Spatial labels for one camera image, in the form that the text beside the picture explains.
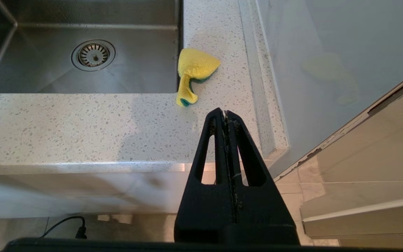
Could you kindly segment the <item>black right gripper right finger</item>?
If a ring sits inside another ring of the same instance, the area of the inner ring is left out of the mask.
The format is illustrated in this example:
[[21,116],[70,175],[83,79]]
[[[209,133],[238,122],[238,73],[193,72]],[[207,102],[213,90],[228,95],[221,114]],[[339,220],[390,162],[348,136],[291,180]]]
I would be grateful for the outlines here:
[[228,239],[242,244],[298,245],[295,222],[244,121],[227,111],[234,224]]

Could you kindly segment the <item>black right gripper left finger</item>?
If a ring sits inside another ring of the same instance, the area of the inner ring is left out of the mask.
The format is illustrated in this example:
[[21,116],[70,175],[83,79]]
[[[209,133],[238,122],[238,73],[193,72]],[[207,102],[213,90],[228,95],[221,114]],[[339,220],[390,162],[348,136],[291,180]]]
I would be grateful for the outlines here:
[[[209,140],[214,137],[214,184],[203,184]],[[218,107],[206,116],[174,226],[176,242],[237,243],[237,199],[233,177],[237,152],[232,149],[227,118]]]

